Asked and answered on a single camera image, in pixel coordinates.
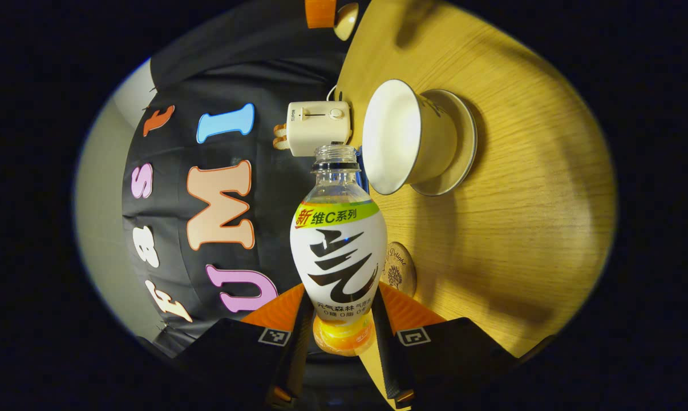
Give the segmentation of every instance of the wood grain surface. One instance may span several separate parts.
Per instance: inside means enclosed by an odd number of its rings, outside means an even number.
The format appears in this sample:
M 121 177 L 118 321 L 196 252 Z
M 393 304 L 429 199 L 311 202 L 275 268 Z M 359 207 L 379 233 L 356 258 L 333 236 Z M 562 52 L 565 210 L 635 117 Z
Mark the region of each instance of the wood grain surface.
M 448 320 L 470 318 L 522 356 L 576 314 L 610 252 L 616 186 L 602 132 L 552 65 L 448 3 L 370 3 L 335 94 L 351 105 L 351 145 L 361 145 L 370 97 L 391 78 L 419 93 L 454 92 L 479 133 L 475 164 L 453 192 L 370 190 L 388 241 L 414 259 L 415 299 Z M 362 356 L 382 390 L 373 358 Z

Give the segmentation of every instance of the bottle neck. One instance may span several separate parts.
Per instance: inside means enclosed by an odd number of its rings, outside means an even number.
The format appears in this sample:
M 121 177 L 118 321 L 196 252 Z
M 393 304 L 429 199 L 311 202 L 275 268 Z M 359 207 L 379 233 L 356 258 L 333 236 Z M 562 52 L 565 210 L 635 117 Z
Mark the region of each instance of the bottle neck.
M 316 185 L 321 184 L 357 184 L 357 172 L 316 172 Z

